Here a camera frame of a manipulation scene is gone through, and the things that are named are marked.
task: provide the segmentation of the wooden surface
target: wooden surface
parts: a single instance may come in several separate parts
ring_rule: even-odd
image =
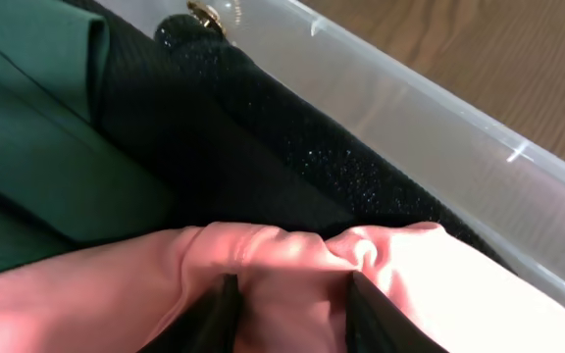
[[[303,0],[565,160],[565,0]]]

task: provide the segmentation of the plastic storage bin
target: plastic storage bin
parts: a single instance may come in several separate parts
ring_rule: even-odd
[[[99,0],[144,33],[185,0]],[[565,306],[565,162],[294,0],[208,0],[227,38]]]

